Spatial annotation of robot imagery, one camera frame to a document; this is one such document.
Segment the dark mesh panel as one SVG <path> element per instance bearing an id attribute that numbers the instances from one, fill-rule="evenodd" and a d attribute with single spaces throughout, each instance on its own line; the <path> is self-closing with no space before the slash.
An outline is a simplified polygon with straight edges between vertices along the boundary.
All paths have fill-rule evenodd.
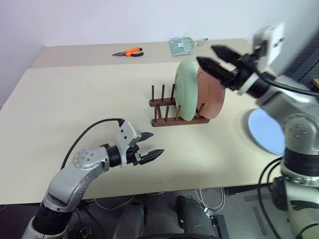
<path id="1" fill-rule="evenodd" d="M 314 36 L 309 41 L 285 70 L 285 75 L 312 91 L 318 91 L 313 80 L 319 79 L 319 36 Z"/>

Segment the clear green plastic bag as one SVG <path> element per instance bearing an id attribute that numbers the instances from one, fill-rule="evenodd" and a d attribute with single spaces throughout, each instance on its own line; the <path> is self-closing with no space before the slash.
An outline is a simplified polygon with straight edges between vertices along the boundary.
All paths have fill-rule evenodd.
<path id="1" fill-rule="evenodd" d="M 171 38 L 168 43 L 173 57 L 191 55 L 197 46 L 190 37 Z"/>

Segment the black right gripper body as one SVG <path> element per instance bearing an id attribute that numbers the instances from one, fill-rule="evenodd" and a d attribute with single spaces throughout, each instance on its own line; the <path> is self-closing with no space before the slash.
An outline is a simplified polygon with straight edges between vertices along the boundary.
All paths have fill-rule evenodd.
<path id="1" fill-rule="evenodd" d="M 225 61 L 236 68 L 231 71 L 234 77 L 225 83 L 232 91 L 264 91 L 264 83 L 255 73 L 256 66 L 250 54 L 240 55 L 231 48 L 226 49 Z"/>

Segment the black box on floor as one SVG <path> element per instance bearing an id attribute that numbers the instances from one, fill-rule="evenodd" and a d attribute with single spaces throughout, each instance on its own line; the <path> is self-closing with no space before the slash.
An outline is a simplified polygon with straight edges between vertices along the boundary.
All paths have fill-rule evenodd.
<path id="1" fill-rule="evenodd" d="M 227 229 L 225 217 L 223 215 L 211 216 L 212 226 L 219 238 L 230 239 L 229 232 Z"/>

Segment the green plate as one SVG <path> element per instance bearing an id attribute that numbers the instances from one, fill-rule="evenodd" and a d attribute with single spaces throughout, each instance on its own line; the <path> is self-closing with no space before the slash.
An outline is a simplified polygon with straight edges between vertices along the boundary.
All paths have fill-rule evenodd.
<path id="1" fill-rule="evenodd" d="M 180 107 L 179 116 L 191 121 L 197 109 L 198 85 L 194 63 L 183 60 L 177 67 L 175 74 L 175 105 Z"/>

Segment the pink plate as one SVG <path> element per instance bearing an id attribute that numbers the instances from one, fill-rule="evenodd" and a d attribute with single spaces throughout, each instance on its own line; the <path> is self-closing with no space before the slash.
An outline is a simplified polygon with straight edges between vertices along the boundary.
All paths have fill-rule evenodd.
<path id="1" fill-rule="evenodd" d="M 206 119 L 216 118 L 224 103 L 225 88 L 215 77 L 206 73 L 201 67 L 197 70 L 197 109 L 204 104 L 201 115 Z"/>

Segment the blue plate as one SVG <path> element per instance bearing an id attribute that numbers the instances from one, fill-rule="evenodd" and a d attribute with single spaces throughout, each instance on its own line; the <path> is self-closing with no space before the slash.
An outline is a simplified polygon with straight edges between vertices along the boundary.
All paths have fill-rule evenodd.
<path id="1" fill-rule="evenodd" d="M 267 152 L 283 156 L 285 136 L 278 122 L 263 109 L 255 109 L 248 116 L 248 131 L 254 141 Z"/>

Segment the brown wooden dish rack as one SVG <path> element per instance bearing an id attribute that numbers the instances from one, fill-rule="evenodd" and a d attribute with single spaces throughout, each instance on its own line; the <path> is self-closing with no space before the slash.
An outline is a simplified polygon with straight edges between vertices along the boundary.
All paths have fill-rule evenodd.
<path id="1" fill-rule="evenodd" d="M 201 104 L 199 110 L 196 109 L 191 120 L 187 121 L 181 117 L 181 106 L 177 107 L 174 117 L 169 117 L 169 107 L 175 106 L 175 84 L 172 85 L 171 96 L 164 97 L 165 84 L 162 84 L 161 97 L 155 98 L 155 86 L 152 85 L 152 98 L 149 100 L 150 107 L 154 108 L 154 117 L 151 121 L 153 127 L 191 125 L 209 123 L 210 119 L 205 118 L 201 113 L 205 104 Z"/>

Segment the orange handled pliers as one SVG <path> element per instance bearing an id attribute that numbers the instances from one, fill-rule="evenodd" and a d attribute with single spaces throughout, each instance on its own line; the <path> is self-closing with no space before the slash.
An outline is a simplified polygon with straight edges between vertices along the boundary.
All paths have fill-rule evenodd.
<path id="1" fill-rule="evenodd" d="M 126 56 L 126 57 L 141 57 L 144 55 L 142 48 L 132 48 L 132 49 L 126 49 L 123 52 L 118 52 L 112 54 L 112 56 Z"/>

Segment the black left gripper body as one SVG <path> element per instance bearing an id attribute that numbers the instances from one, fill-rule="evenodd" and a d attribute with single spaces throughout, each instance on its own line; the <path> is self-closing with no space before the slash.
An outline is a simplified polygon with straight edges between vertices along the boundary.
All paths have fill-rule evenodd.
<path id="1" fill-rule="evenodd" d="M 138 151 L 139 146 L 137 144 L 129 147 L 129 149 L 126 151 L 127 164 L 132 163 L 134 166 L 142 164 L 142 158 Z"/>

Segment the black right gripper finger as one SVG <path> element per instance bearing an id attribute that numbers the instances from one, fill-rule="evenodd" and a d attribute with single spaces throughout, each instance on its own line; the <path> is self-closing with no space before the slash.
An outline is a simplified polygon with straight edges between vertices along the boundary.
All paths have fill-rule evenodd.
<path id="1" fill-rule="evenodd" d="M 233 88 L 236 74 L 220 66 L 218 62 L 209 57 L 197 56 L 196 60 L 206 73 L 219 80 L 223 86 Z"/>
<path id="2" fill-rule="evenodd" d="M 215 54 L 227 63 L 235 63 L 241 58 L 241 55 L 225 45 L 212 45 Z"/>

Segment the dark rounded shape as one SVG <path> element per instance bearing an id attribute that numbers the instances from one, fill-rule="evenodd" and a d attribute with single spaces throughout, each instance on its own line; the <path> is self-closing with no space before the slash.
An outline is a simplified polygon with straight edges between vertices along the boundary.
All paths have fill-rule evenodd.
<path id="1" fill-rule="evenodd" d="M 211 220 L 195 199 L 179 195 L 175 201 L 175 210 L 179 227 L 185 234 L 215 236 Z"/>
<path id="2" fill-rule="evenodd" d="M 123 211 L 112 239 L 138 239 L 144 234 L 148 208 L 140 200 L 134 201 Z"/>

